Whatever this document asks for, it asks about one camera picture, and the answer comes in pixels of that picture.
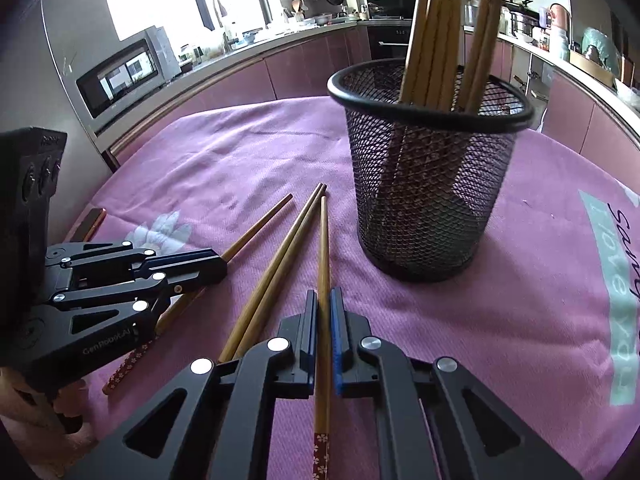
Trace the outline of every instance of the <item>kitchen cabinet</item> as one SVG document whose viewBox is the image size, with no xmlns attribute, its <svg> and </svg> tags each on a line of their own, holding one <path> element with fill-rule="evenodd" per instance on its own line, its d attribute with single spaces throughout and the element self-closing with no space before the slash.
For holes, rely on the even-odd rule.
<svg viewBox="0 0 640 480">
<path fill-rule="evenodd" d="M 292 46 L 267 57 L 265 61 L 276 99 L 308 95 L 311 83 L 304 70 L 305 52 L 302 45 Z"/>
<path fill-rule="evenodd" d="M 474 35 L 465 33 L 465 62 L 471 54 Z M 494 58 L 491 62 L 490 74 L 509 81 L 511 79 L 511 66 L 513 64 L 513 47 L 510 44 L 498 40 L 495 44 Z"/>
<path fill-rule="evenodd" d="M 308 87 L 303 91 L 304 96 L 326 95 L 326 82 L 334 73 L 326 38 L 318 38 L 302 44 L 302 53 L 304 63 L 298 68 L 296 76 L 306 77 L 308 81 Z"/>
<path fill-rule="evenodd" d="M 474 35 L 466 33 L 465 34 L 465 60 L 469 58 L 471 54 L 471 47 L 474 42 Z M 504 42 L 497 41 L 495 44 L 494 50 L 494 58 L 491 62 L 491 70 L 490 74 L 495 75 L 496 77 L 502 77 L 502 56 L 504 55 Z"/>
<path fill-rule="evenodd" d="M 596 104 L 580 154 L 640 192 L 640 151 L 625 131 Z"/>
<path fill-rule="evenodd" d="M 235 72 L 217 83 L 205 88 L 180 106 L 156 121 L 132 143 L 128 144 L 116 159 L 123 164 L 131 155 L 142 147 L 149 139 L 158 134 L 169 124 L 181 117 L 217 110 L 229 106 L 248 105 L 274 101 L 276 96 L 271 86 L 267 65 L 260 60 L 242 70 Z"/>
<path fill-rule="evenodd" d="M 334 32 L 324 37 L 329 47 L 329 59 L 331 60 L 332 72 L 324 80 L 324 86 L 326 82 L 334 73 L 343 68 L 347 68 L 349 63 L 349 51 L 347 49 L 346 38 L 341 31 Z"/>
<path fill-rule="evenodd" d="M 350 66 L 364 61 L 371 61 L 367 27 L 350 28 L 344 37 L 347 42 L 347 55 L 349 56 Z"/>
<path fill-rule="evenodd" d="M 590 95 L 555 72 L 542 133 L 580 153 L 594 106 Z"/>
</svg>

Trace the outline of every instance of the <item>teal printed band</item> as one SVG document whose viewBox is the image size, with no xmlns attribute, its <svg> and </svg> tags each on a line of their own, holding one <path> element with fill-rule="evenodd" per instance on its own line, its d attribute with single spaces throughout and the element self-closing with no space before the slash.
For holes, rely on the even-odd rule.
<svg viewBox="0 0 640 480">
<path fill-rule="evenodd" d="M 609 292 L 610 355 L 613 361 L 609 403 L 612 406 L 633 404 L 638 382 L 638 302 L 630 291 L 629 260 L 607 205 L 583 191 L 580 191 L 580 197 L 591 221 L 602 277 Z"/>
</svg>

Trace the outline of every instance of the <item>kitchen countertop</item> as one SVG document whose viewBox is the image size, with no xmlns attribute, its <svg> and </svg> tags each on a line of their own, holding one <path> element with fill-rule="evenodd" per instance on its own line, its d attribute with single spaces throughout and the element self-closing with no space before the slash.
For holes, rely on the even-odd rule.
<svg viewBox="0 0 640 480">
<path fill-rule="evenodd" d="M 224 54 L 213 60 L 205 62 L 197 66 L 191 72 L 178 76 L 155 93 L 140 101 L 137 105 L 131 107 L 127 113 L 111 123 L 110 126 L 105 128 L 98 136 L 90 134 L 90 137 L 96 144 L 98 150 L 103 152 L 121 136 L 127 133 L 133 126 L 183 92 L 209 78 L 215 77 L 217 74 L 223 73 L 225 70 L 228 70 L 235 65 L 259 57 L 261 54 L 266 54 L 270 50 L 286 46 L 288 43 L 306 40 L 307 38 L 312 38 L 319 34 L 325 34 L 334 30 L 358 26 L 361 27 L 363 25 L 367 27 L 380 27 L 385 25 L 391 27 L 409 27 L 411 23 L 412 22 L 410 20 L 367 20 L 365 22 L 337 23 L 335 25 L 325 25 L 324 27 L 290 32 L 289 34 L 277 36 L 271 40 L 256 42 L 240 50 Z M 473 31 L 473 27 L 465 27 L 465 32 Z M 607 88 L 602 83 L 580 70 L 578 67 L 561 59 L 557 59 L 551 56 L 548 52 L 531 46 L 530 44 L 518 40 L 513 36 L 499 34 L 498 38 L 539 57 L 577 82 L 587 92 L 591 93 L 601 104 L 607 107 L 610 111 L 613 111 L 620 120 L 626 123 L 628 129 L 635 133 L 632 140 L 640 149 L 640 114 L 627 104 L 623 103 L 612 89 Z"/>
<path fill-rule="evenodd" d="M 472 27 L 465 27 L 465 32 L 472 31 Z M 574 82 L 578 83 L 578 85 L 580 85 L 583 89 L 590 93 L 592 97 L 596 98 L 596 100 L 599 101 L 601 105 L 603 105 L 605 108 L 608 108 L 609 112 L 615 113 L 623 123 L 626 123 L 625 125 L 629 129 L 630 133 L 635 133 L 635 135 L 630 138 L 636 144 L 636 147 L 640 150 L 640 113 L 638 113 L 638 111 L 636 111 L 634 108 L 627 105 L 625 102 L 621 101 L 613 88 L 609 88 L 603 85 L 596 78 L 593 78 L 586 72 L 583 72 L 577 66 L 554 57 L 545 50 L 542 50 L 536 46 L 532 46 L 525 41 L 514 38 L 513 36 L 508 36 L 506 34 L 498 34 L 498 38 L 507 43 L 511 43 L 520 49 L 532 53 L 534 56 L 542 59 L 542 61 L 549 63 L 549 65 L 553 66 L 563 75 L 568 76 L 569 79 L 572 79 Z"/>
</svg>

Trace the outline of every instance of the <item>table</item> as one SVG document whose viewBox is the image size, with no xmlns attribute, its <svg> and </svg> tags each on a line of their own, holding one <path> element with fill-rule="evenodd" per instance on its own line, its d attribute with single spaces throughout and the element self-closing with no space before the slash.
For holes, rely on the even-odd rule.
<svg viewBox="0 0 640 480">
<path fill-rule="evenodd" d="M 119 361 L 88 378 L 88 419 L 97 436 L 195 358 L 219 355 L 318 181 L 328 185 L 332 285 L 342 287 L 346 308 L 369 317 L 374 334 L 409 356 L 457 358 L 587 480 L 604 478 L 640 422 L 638 303 L 625 290 L 625 283 L 634 286 L 625 251 L 640 246 L 638 196 L 554 140 L 521 132 L 471 266 L 443 283 L 401 283 L 377 270 L 358 244 L 344 111 L 327 97 L 180 118 L 92 199 L 88 207 L 108 212 L 96 241 L 126 237 L 161 254 L 209 246 L 222 252 L 286 193 L 295 203 L 236 256 L 229 277 L 190 306 L 109 398 L 101 387 Z M 302 310 L 306 290 L 316 287 L 317 258 L 315 230 L 265 338 L 281 318 Z M 277 403 L 270 479 L 310 476 L 312 402 Z M 371 403 L 335 399 L 332 409 L 332 479 L 377 478 Z"/>
</svg>

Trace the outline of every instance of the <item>wooden chopstick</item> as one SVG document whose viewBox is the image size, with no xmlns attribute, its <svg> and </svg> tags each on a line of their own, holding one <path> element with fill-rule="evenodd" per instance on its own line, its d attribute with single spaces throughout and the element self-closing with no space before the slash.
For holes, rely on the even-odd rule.
<svg viewBox="0 0 640 480">
<path fill-rule="evenodd" d="M 242 309 L 242 312 L 238 317 L 238 320 L 236 320 L 236 325 L 233 327 L 233 330 L 231 331 L 231 334 L 229 335 L 229 338 L 226 341 L 225 347 L 220 353 L 218 362 L 226 363 L 227 361 L 231 361 L 234 354 L 238 350 L 238 345 L 242 341 L 242 337 L 244 336 L 244 333 L 246 332 L 247 327 L 249 326 L 252 318 L 254 317 L 254 313 L 258 308 L 258 305 L 260 304 L 260 300 L 262 300 L 262 297 L 264 296 L 265 291 L 267 290 L 269 284 L 271 283 L 271 280 L 273 279 L 273 275 L 276 273 L 278 266 L 280 265 L 282 259 L 284 258 L 287 252 L 287 249 L 289 249 L 289 246 L 293 238 L 298 232 L 300 224 L 302 224 L 303 220 L 305 219 L 305 215 L 307 211 L 309 210 L 316 196 L 318 195 L 318 193 L 320 193 L 320 190 L 323 189 L 323 187 L 326 187 L 326 186 L 324 186 L 324 184 L 322 183 L 318 184 L 314 189 L 314 192 L 306 201 L 303 208 L 300 210 L 300 213 L 296 218 L 296 221 L 293 222 L 293 225 L 289 229 L 289 232 L 287 233 L 284 240 L 280 244 L 280 247 L 276 251 L 273 258 L 271 259 L 269 265 L 267 266 L 266 270 L 262 274 L 260 281 L 258 281 L 257 285 L 254 288 L 254 291 L 249 297 L 249 300 L 246 302 L 244 308 Z"/>
<path fill-rule="evenodd" d="M 426 24 L 420 46 L 420 63 L 416 76 L 412 102 L 417 106 L 424 106 L 427 99 L 427 91 L 431 77 L 431 63 L 433 62 L 433 50 L 435 48 L 436 33 L 438 31 L 438 7 L 440 0 L 428 0 Z"/>
<path fill-rule="evenodd" d="M 320 205 L 320 253 L 318 257 L 318 345 L 316 352 L 316 386 L 314 387 L 314 473 L 326 477 L 329 451 L 329 424 L 332 389 L 332 350 L 329 293 L 329 216 L 326 197 Z"/>
<path fill-rule="evenodd" d="M 273 308 L 278 295 L 282 290 L 282 283 L 288 275 L 297 254 L 300 252 L 306 232 L 308 231 L 309 226 L 314 219 L 316 209 L 318 208 L 320 199 L 322 195 L 324 195 L 325 190 L 326 185 L 322 184 L 319 187 L 318 192 L 310 197 L 310 199 L 312 198 L 313 200 L 309 207 L 306 208 L 305 216 L 300 224 L 298 224 L 298 229 L 294 233 L 291 243 L 287 247 L 284 256 L 279 260 L 278 266 L 272 275 L 273 277 L 270 279 L 270 282 L 268 283 L 266 290 L 264 291 L 264 295 L 260 298 L 260 301 L 254 310 L 251 321 L 248 323 L 246 330 L 242 335 L 242 339 L 239 341 L 236 347 L 233 359 L 241 358 L 249 348 L 251 348 L 259 341 L 258 338 L 260 337 L 260 334 L 264 329 L 271 309 Z"/>
<path fill-rule="evenodd" d="M 429 0 L 417 0 L 415 3 L 415 19 L 411 28 L 411 36 L 409 37 L 410 52 L 406 59 L 404 77 L 400 87 L 400 98 L 398 99 L 401 103 L 410 104 L 414 94 L 415 80 L 418 75 L 418 66 L 422 53 L 422 36 L 424 34 L 424 25 L 426 24 L 426 20 L 421 19 L 421 17 L 427 15 L 428 2 Z"/>
<path fill-rule="evenodd" d="M 500 27 L 500 1 L 491 0 L 484 37 L 482 38 L 482 50 L 478 59 L 478 65 L 474 74 L 471 92 L 466 103 L 465 112 L 477 114 L 482 103 L 484 88 L 491 71 L 491 63 L 494 59 L 495 44 L 498 38 L 498 28 Z"/>
<path fill-rule="evenodd" d="M 447 47 L 449 43 L 451 8 L 451 0 L 440 0 L 438 10 L 438 31 L 436 33 L 433 61 L 431 62 L 429 88 L 427 90 L 427 99 L 425 101 L 425 106 L 434 110 L 438 108 L 440 93 L 442 92 L 442 75 L 444 72 Z"/>
<path fill-rule="evenodd" d="M 480 0 L 480 6 L 478 8 L 478 20 L 476 21 L 476 29 L 474 32 L 474 40 L 471 44 L 471 51 L 465 63 L 465 72 L 462 76 L 460 92 L 458 93 L 458 100 L 456 102 L 456 108 L 461 110 L 466 110 L 466 103 L 469 99 L 469 94 L 471 93 L 471 86 L 476 74 L 478 58 L 480 57 L 480 51 L 482 50 L 484 29 L 486 27 L 488 19 L 490 3 L 491 0 Z"/>
<path fill-rule="evenodd" d="M 288 202 L 293 198 L 293 195 L 289 193 L 286 197 L 280 200 L 275 206 L 269 209 L 251 228 L 245 232 L 238 240 L 231 245 L 224 253 L 220 255 L 220 258 L 229 263 L 241 249 L 249 243 L 249 241 L 262 229 L 269 220 L 271 220 L 276 213 L 280 211 Z M 180 316 L 181 313 L 195 300 L 200 294 L 203 293 L 205 287 L 196 292 L 188 292 L 181 295 L 167 310 L 165 310 L 158 319 L 156 324 L 156 335 L 160 336 L 169 326 Z"/>
<path fill-rule="evenodd" d="M 289 193 L 286 197 L 280 200 L 275 206 L 273 206 L 269 211 L 267 211 L 262 218 L 260 218 L 254 225 L 252 225 L 247 232 L 245 232 L 238 240 L 231 245 L 222 255 L 220 256 L 227 263 L 231 261 L 231 259 L 239 253 L 239 251 L 249 243 L 249 241 L 254 238 L 256 234 L 271 220 L 278 211 L 280 211 L 291 199 L 293 195 Z M 158 322 L 156 323 L 156 340 L 160 337 L 182 314 L 185 309 L 195 300 L 200 294 L 203 293 L 205 287 L 197 290 L 195 292 L 188 292 L 186 294 L 181 295 L 173 304 L 169 306 L 167 310 L 165 310 L 162 315 L 159 317 Z M 145 355 L 145 353 L 151 348 L 153 342 L 152 340 L 148 343 L 143 344 L 139 348 L 129 352 L 124 361 L 120 364 L 118 369 L 111 375 L 106 384 L 102 387 L 102 392 L 105 395 L 109 395 L 116 386 L 120 383 L 121 380 L 126 377 L 130 371 L 133 370 L 136 363 Z"/>
<path fill-rule="evenodd" d="M 460 45 L 460 12 L 461 0 L 451 0 L 451 14 L 449 25 L 449 38 L 447 40 L 448 52 L 442 73 L 442 90 L 438 101 L 438 110 L 450 112 L 453 107 L 453 95 L 458 75 L 458 48 Z"/>
</svg>

